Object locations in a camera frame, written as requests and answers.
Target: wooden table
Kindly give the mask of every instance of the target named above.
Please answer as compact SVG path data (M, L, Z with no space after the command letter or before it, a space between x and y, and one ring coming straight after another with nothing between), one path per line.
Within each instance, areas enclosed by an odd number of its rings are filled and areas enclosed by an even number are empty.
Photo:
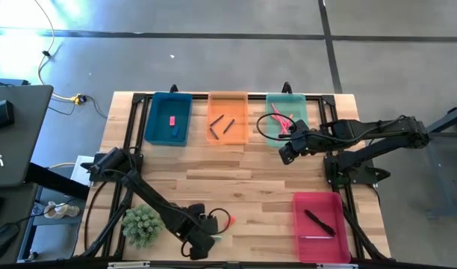
M122 147L131 107L132 92L115 92L101 152ZM358 119L355 97L335 95L338 117ZM307 102L309 126L318 126L320 116L315 102ZM139 122L140 106L136 116ZM323 154L298 157L283 165L277 148L269 147L256 130L255 121L265 114L265 101L249 100L249 143L211 146L205 136L207 101L193 100L190 134L186 147L153 146L144 141L143 178L170 202L187 206L203 202L206 210L223 207L236 217L235 224L216 243L206 260L297 262L293 238L291 205L297 191L331 191L323 172ZM138 124L134 125L132 144ZM363 147L359 143L352 149ZM98 185L91 188L88 202ZM358 221L380 252L389 256L388 242L377 197L367 186L353 185ZM88 242L93 242L106 224L114 192L107 183L96 198L88 226ZM134 195L132 207L144 204ZM220 228L225 215L217 215ZM84 226L79 230L75 254L84 250ZM120 225L114 230L114 253ZM352 232L346 224L350 252L355 255ZM137 250L126 242L126 260L188 260L180 254L181 242L164 230L150 249Z

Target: black metal frame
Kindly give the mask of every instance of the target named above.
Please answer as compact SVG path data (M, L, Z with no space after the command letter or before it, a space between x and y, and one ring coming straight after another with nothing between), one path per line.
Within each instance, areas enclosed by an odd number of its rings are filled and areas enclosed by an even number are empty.
M170 88L170 92L178 92L177 86L174 84ZM282 88L282 93L286 94L292 94L292 88L290 86L290 83L285 82ZM140 115L140 122L139 122L139 129L137 131L137 137L136 137L136 144L134 147L134 154L139 154L143 142L143 133L144 133L144 127L146 125L146 119L147 119L147 114L148 114L148 109L149 109L149 101L152 98L153 93L134 93L132 97L132 103L131 103L131 111L129 113L129 119L128 119L128 125L127 129L125 132L125 139L124 139L124 145L123 149L129 150L131 149L130 144L131 144L131 137L132 137L132 132L134 129L134 124L135 124L135 116L136 116L136 111L137 107L140 103L142 103L142 114ZM196 93L192 94L192 98L195 100L200 100L200 99L207 99L208 98L208 93ZM265 100L267 98L266 94L249 94L248 99L249 100ZM335 102L335 97L330 94L330 95L307 95L305 96L306 101L312 101L316 102L318 104L319 108L319 113L320 113L320 121L322 124L326 124L328 122L327 115L326 115L326 107L328 106L329 108L329 113L332 118L332 120L337 120L338 119L338 113L336 111L336 102ZM328 156L333 155L332 152L327 152L326 153ZM356 216L356 210L355 210L355 201L353 198L352 194L352 189L351 185L347 184L343 186L345 190L345 195L346 195L346 204L347 207L353 216L354 220L358 222L358 218ZM120 182L116 182L116 187L114 189L114 196L113 200L111 203L111 210L109 213L109 218L114 214L114 212L118 208L118 204L120 201L120 194L122 190L122 184ZM340 192L340 189L337 185L332 185L332 191L334 192ZM110 232L104 247L102 251L102 256L109 256L109 251L111 248L111 239L112 239L112 233L113 231ZM356 257L363 259L364 258L364 251L363 247L361 245L361 242L359 241L359 238L356 235L353 235L353 238L355 240L355 251L356 251ZM114 256L116 256L118 259L122 258L122 254L124 252L124 244L125 244L125 236L122 234L122 230L119 231L119 240L117 243L117 249L116 252L114 253Z

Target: orange plastic bin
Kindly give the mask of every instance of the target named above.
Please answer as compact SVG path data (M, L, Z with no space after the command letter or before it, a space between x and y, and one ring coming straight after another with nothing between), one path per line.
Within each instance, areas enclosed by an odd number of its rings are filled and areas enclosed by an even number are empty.
M210 92L208 94L207 140L214 145L244 144L249 141L249 96L247 92Z

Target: yellow cable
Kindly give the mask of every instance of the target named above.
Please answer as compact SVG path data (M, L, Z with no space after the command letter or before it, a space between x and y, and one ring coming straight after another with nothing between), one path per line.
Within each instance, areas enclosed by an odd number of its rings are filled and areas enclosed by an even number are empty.
M49 19L48 14L44 11L43 7L41 7L41 4L37 0L34 0L34 1L38 5L38 7L40 7L41 11L44 13L44 16L46 16L46 18L48 19L49 25L51 26L51 32L52 32L51 45L49 45L49 48L46 50L47 52L49 52L49 50L51 50L52 46L55 44L55 28L53 27L52 22ZM46 58L46 55L43 56L43 58L41 59L40 65L37 68L37 77L40 80L42 85L45 85L44 82L43 82L43 79L41 78L41 70L43 69L43 63L44 63L44 59L45 58ZM74 102L74 103L76 103L76 99L78 98L77 96L72 96L72 97L60 96L60 95L57 95L56 93L53 93L52 95L54 97L59 98L59 99L69 100L69 101Z
M76 165L76 163L61 163L61 164L55 164L55 165L53 165L53 166L50 166L49 168L56 168L56 167L69 166L69 165Z

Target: pink plastic bin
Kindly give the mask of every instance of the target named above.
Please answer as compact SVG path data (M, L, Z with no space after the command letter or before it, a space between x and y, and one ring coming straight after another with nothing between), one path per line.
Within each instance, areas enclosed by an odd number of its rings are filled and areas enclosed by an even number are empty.
M311 211L336 232L332 239L302 238L329 236L304 212ZM296 251L304 263L348 263L351 259L344 225L340 194L330 192L299 192L293 195L293 217Z

